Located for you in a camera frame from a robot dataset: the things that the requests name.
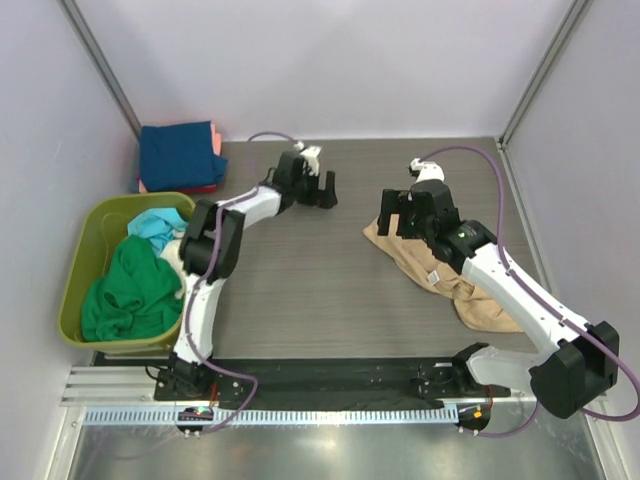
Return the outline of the beige t shirt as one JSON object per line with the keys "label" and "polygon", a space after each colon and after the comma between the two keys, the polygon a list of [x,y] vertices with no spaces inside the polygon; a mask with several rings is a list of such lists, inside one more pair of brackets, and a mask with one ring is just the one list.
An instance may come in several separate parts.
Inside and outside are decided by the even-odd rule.
{"label": "beige t shirt", "polygon": [[460,321],[469,329],[487,333],[522,333],[521,327],[484,290],[436,259],[420,239],[395,234],[397,215],[391,217],[387,236],[378,235],[377,220],[364,228],[364,236],[390,256],[396,266],[426,291],[452,301]]}

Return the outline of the olive green plastic bin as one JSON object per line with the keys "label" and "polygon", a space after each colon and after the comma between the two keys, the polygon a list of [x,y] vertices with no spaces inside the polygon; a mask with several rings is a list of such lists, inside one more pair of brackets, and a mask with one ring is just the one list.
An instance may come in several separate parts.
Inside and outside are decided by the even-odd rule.
{"label": "olive green plastic bin", "polygon": [[165,333],[147,339],[90,342],[81,331],[84,299],[91,285],[108,271],[116,246],[127,236],[129,222],[148,209],[163,207],[176,209],[188,221],[195,203],[179,192],[128,194],[108,198],[87,213],[68,270],[57,320],[59,334],[69,345],[112,356],[163,354],[173,348],[180,322]]}

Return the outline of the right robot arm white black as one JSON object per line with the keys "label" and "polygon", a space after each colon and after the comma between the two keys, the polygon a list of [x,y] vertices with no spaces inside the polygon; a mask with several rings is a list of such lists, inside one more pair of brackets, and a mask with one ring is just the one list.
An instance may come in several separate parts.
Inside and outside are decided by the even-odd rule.
{"label": "right robot arm white black", "polygon": [[485,385],[529,392],[567,419],[618,380],[619,335],[593,325],[534,281],[477,220],[463,220],[447,185],[437,179],[381,196],[377,233],[420,240],[441,262],[480,287],[520,326],[536,348],[525,354],[476,343],[459,352],[451,384],[471,396]]}

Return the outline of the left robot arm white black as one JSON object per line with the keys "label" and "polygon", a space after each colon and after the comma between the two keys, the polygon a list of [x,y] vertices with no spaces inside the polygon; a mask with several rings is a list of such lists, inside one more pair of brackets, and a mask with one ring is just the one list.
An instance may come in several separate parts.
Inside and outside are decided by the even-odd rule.
{"label": "left robot arm white black", "polygon": [[207,366],[220,295],[239,260],[243,234],[294,204],[331,209],[338,203],[335,173],[320,187],[320,153],[300,143],[281,154],[278,165],[253,189],[228,200],[200,200],[182,237],[178,256],[185,272],[180,333],[156,380],[156,400],[204,398],[214,383]]}

